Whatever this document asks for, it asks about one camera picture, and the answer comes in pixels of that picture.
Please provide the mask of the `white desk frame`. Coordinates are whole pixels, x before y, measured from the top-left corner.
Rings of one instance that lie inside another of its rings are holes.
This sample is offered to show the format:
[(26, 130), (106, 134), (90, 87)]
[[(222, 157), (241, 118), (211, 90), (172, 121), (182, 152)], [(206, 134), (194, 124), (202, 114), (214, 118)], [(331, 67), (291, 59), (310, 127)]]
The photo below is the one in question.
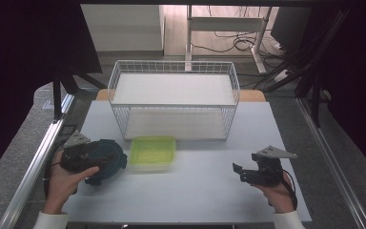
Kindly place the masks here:
[(241, 31), (255, 32), (256, 38), (251, 47), (254, 63), (260, 74), (266, 74), (266, 68), (260, 56), (260, 46), (269, 23), (272, 7), (268, 7), (263, 17), (193, 17), (193, 6), (187, 6), (187, 39), (185, 60), (192, 60), (192, 32), (193, 31)]

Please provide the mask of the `wooden table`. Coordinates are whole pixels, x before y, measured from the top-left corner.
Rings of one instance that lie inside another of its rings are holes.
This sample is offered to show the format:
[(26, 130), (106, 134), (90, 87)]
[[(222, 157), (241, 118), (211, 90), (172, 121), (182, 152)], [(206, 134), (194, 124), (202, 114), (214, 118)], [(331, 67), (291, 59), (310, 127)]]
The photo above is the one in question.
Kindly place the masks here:
[[(107, 100), (108, 90), (100, 90), (96, 96), (97, 100)], [(241, 90), (240, 91), (240, 102), (265, 102), (266, 98), (263, 92), (259, 90)]]

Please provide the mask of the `person's left hand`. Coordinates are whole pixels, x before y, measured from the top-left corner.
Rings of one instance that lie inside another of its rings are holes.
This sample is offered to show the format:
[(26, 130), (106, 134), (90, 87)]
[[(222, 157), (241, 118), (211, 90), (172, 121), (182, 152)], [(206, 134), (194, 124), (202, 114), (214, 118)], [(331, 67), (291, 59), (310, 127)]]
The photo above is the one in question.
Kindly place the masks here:
[(60, 215), (68, 198), (76, 191), (80, 181), (91, 177), (99, 171), (97, 166), (81, 173), (73, 174), (60, 166), (63, 152), (55, 154), (51, 164), (49, 191), (42, 212), (49, 215)]

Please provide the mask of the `white cabinet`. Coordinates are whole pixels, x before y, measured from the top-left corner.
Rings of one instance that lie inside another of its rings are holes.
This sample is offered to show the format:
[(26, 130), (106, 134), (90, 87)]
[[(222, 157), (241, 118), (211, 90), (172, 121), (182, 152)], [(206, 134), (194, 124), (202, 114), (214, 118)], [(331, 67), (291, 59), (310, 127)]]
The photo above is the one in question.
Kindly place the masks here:
[(82, 4), (81, 9), (98, 52), (164, 50), (161, 5)]

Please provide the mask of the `dark curtain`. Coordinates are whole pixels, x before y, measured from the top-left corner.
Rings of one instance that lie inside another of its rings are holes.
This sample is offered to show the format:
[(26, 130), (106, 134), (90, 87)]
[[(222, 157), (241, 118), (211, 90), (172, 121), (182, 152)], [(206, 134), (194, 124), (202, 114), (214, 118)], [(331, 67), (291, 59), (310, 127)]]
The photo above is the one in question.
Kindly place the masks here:
[(100, 71), (80, 0), (0, 0), (0, 158), (38, 88)]
[(366, 157), (366, 0), (353, 1), (317, 72), (329, 110)]

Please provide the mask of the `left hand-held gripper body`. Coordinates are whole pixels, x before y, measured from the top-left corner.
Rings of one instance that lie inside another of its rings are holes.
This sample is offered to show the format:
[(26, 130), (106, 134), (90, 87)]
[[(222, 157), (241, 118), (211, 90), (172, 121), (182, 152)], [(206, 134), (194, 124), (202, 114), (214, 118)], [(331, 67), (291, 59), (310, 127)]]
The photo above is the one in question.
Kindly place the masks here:
[(64, 143), (60, 166), (72, 173), (81, 173), (91, 167), (100, 169), (115, 159), (115, 152), (104, 141), (94, 141), (75, 131)]

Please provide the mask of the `aluminium frame rail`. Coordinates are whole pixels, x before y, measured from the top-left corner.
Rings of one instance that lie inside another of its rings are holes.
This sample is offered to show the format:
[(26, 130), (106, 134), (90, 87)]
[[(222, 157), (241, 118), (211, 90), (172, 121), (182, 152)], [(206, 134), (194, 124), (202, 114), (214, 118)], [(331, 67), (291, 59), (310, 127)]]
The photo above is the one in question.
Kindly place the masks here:
[(13, 229), (31, 194), (41, 170), (44, 168), (51, 146), (60, 132), (64, 119), (74, 101), (74, 95), (66, 94), (60, 105), (60, 116), (54, 120), (46, 131), (36, 153), (14, 193), (6, 212), (0, 220), (0, 229)]
[(340, 194), (346, 202), (346, 205), (356, 223), (358, 229), (366, 229), (366, 211), (363, 208), (356, 192), (352, 188), (349, 180), (343, 173), (340, 165), (330, 147), (325, 135), (321, 129), (314, 123), (312, 119), (312, 111), (308, 106), (308, 102), (304, 98), (297, 98), (295, 100), (302, 115), (304, 116), (307, 125), (315, 139), (315, 142), (322, 153), (327, 166), (334, 177), (335, 183), (339, 189)]

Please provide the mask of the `green lidded clear container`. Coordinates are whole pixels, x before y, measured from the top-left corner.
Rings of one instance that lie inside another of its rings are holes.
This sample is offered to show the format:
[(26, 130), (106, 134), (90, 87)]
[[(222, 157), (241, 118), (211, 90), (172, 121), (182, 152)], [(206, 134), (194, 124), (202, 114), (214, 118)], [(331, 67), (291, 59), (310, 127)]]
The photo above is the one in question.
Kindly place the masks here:
[(169, 135), (139, 136), (131, 142), (129, 164), (136, 172), (163, 172), (173, 164), (175, 138)]

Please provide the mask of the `person's right hand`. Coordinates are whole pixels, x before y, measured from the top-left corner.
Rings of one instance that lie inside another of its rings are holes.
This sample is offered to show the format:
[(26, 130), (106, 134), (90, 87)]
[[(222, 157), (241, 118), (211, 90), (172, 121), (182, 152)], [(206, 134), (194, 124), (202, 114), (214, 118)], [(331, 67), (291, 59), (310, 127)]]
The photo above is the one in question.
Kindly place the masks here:
[(275, 187), (255, 185), (255, 188), (263, 193), (268, 202), (273, 206), (276, 214), (287, 214), (295, 210), (290, 192), (284, 184), (279, 183)]

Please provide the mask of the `dark blue round container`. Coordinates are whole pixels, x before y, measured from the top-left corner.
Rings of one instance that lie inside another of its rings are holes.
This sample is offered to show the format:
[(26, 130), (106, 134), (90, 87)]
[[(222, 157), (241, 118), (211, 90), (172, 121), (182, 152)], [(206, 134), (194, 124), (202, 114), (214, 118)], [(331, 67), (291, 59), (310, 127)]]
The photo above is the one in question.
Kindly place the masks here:
[(88, 144), (88, 159), (104, 161), (99, 171), (86, 178), (85, 182), (92, 186), (100, 186), (104, 180), (114, 177), (127, 166), (127, 155), (121, 146), (112, 139), (100, 139)]

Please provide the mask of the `black metal stand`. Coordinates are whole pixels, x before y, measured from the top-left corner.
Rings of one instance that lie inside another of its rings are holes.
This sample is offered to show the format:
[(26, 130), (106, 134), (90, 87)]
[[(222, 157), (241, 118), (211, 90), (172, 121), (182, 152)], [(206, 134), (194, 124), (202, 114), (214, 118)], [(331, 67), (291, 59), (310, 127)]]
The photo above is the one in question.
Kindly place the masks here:
[(349, 10), (337, 9), (321, 23), (321, 28), (315, 32), (314, 37), (298, 52), (295, 52), (292, 60), (283, 62), (286, 66), (293, 66), (293, 71), (285, 78), (262, 88), (263, 93), (274, 92), (277, 89), (299, 79), (294, 93), (296, 98), (304, 98), (308, 92), (312, 92), (312, 106), (310, 118), (317, 127), (320, 127), (318, 113), (321, 86), (320, 68), (324, 55), (328, 53), (329, 46), (345, 21)]
[(68, 94), (75, 95), (79, 91), (79, 87), (74, 79), (74, 76), (82, 78), (88, 83), (92, 84), (98, 89), (105, 89), (106, 85), (98, 81), (97, 79), (89, 76), (87, 73), (82, 73), (74, 67), (60, 67), (54, 74), (52, 80), (53, 89), (53, 107), (54, 117), (53, 122), (56, 123), (63, 115), (62, 112), (62, 100), (61, 100), (61, 87), (64, 87)]

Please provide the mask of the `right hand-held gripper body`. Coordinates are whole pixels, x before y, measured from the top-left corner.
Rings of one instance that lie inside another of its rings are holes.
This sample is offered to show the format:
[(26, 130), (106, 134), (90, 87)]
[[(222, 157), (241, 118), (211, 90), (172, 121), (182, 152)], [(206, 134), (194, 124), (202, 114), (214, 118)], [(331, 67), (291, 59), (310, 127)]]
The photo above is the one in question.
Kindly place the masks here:
[(281, 158), (297, 158), (297, 154), (278, 149), (274, 146), (268, 146), (256, 152), (260, 156), (256, 170), (242, 170), (239, 175), (242, 182), (249, 184), (274, 187), (283, 178), (283, 168)]

